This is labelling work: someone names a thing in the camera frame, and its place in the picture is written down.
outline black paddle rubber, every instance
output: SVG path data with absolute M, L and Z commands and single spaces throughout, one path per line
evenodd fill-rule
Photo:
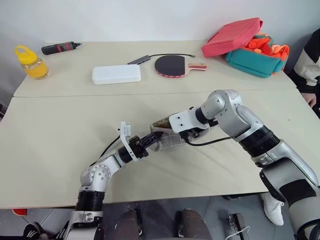
M 185 57 L 179 55 L 165 55 L 159 57 L 154 68 L 158 74 L 164 77 L 179 77 L 186 74 Z

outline floor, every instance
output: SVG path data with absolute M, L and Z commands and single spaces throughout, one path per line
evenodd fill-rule
M 275 226 L 266 218 L 259 195 L 226 200 L 221 196 L 188 197 L 104 205 L 105 239 L 111 239 L 119 216 L 128 209 L 139 208 L 142 213 L 144 239 L 172 237 L 177 211 L 189 208 L 197 211 L 205 220 L 213 240 L 224 240 L 233 233 L 228 215 L 241 213 L 245 224 L 251 226 L 251 240 L 293 240 L 288 207 L 282 207 L 283 226 Z M 72 209 L 34 208 L 25 217 L 16 216 L 11 210 L 0 210 L 0 235 L 21 235 L 27 223 L 38 222 L 45 231 L 55 233 L 70 217 Z

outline yellow bottle cap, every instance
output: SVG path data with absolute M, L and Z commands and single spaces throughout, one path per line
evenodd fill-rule
M 14 51 L 19 62 L 22 64 L 32 64 L 38 58 L 37 55 L 26 46 L 18 45 L 15 47 Z

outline ping pong paddle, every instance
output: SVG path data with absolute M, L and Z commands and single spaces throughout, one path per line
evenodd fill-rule
M 184 56 L 165 55 L 159 57 L 154 68 L 157 74 L 166 78 L 182 78 L 187 75 L 190 70 L 207 70 L 204 63 L 191 63 Z

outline beige table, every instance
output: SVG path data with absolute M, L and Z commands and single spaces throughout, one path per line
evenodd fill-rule
M 204 58 L 204 41 L 85 42 L 77 49 L 42 56 L 50 76 L 42 80 L 26 77 L 15 97 L 56 97 L 93 95 L 136 95 L 199 93 L 208 89 L 279 90 L 295 88 L 279 72 L 260 78 L 230 67 L 222 57 Z M 193 63 L 207 63 L 207 71 L 191 71 L 180 79 L 164 78 L 154 70 L 158 56 L 142 63 L 141 81 L 127 84 L 94 85 L 92 69 L 96 66 L 123 65 L 144 55 L 161 53 L 194 54 L 186 56 Z
M 77 202 L 82 170 L 117 135 L 133 134 L 201 104 L 210 91 L 72 97 L 14 97 L 0 124 L 0 208 L 57 207 Z M 299 92 L 241 90 L 243 102 L 320 176 L 320 121 Z M 200 142 L 224 137 L 213 129 Z M 112 179 L 105 203 L 266 191 L 250 156 L 233 140 L 163 152 L 129 163 Z

